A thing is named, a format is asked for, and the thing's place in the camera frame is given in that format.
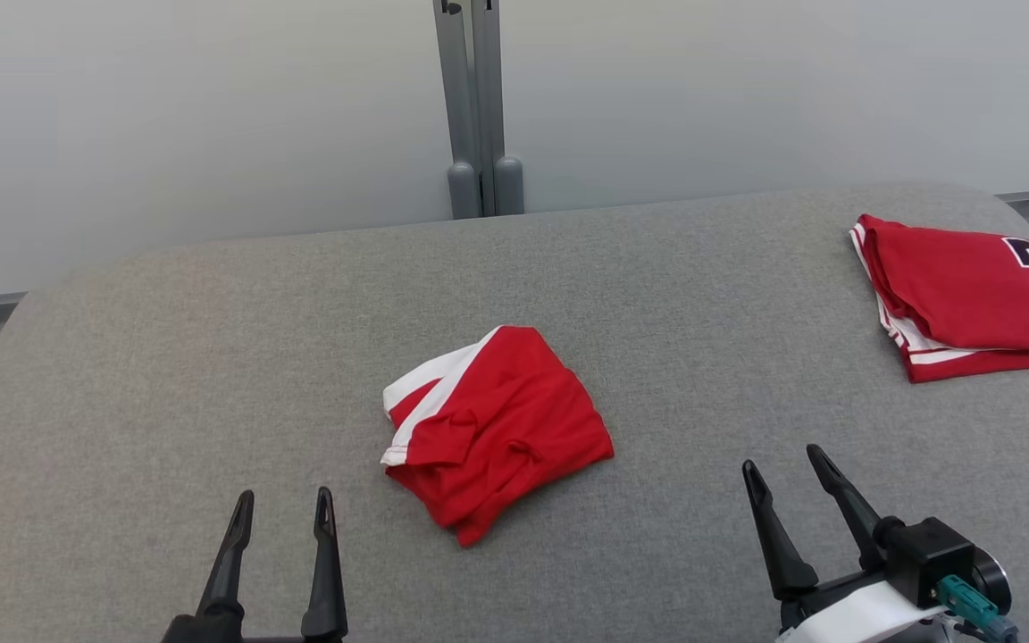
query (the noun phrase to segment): white wall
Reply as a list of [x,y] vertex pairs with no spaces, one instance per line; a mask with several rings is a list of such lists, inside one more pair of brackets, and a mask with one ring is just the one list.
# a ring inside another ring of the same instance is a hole
[[1029,0],[507,0],[528,212],[937,179],[1029,191]]
[[0,0],[0,293],[161,245],[449,219],[431,3]]

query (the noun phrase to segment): red cloth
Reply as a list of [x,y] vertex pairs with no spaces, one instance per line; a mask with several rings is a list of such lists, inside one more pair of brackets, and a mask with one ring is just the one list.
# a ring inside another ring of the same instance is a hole
[[586,388],[534,328],[499,326],[392,383],[381,463],[461,546],[531,490],[613,457]]
[[913,383],[1029,369],[1029,240],[868,214],[850,236]]

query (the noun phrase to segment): teal cable connector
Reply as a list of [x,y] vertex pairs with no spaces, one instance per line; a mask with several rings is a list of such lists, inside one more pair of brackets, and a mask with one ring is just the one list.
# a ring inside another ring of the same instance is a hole
[[972,626],[984,632],[990,643],[1004,643],[1018,640],[1019,629],[1012,619],[1000,617],[995,603],[988,601],[974,586],[967,585],[962,578],[952,574],[935,585],[936,599],[941,606],[952,610],[960,618],[968,619]]

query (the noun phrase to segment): clothing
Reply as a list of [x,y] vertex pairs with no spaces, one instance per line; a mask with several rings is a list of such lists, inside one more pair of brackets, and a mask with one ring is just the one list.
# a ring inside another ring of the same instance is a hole
[[868,214],[850,237],[913,383],[1029,369],[1029,240]]
[[534,328],[499,326],[383,399],[396,434],[381,464],[462,546],[524,494],[613,456],[582,383]]

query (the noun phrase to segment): gray vertical pole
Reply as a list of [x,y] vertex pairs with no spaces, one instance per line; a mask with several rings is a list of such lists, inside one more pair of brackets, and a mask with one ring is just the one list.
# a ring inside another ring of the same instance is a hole
[[470,0],[484,216],[523,214],[523,163],[505,155],[498,0]]
[[466,69],[466,34],[463,12],[458,4],[432,0],[436,12],[436,39],[439,41],[439,63],[442,68],[443,99],[447,103],[447,130],[454,164],[447,170],[450,209],[455,219],[481,216],[482,195],[478,194],[478,154],[474,115],[470,106],[470,74]]

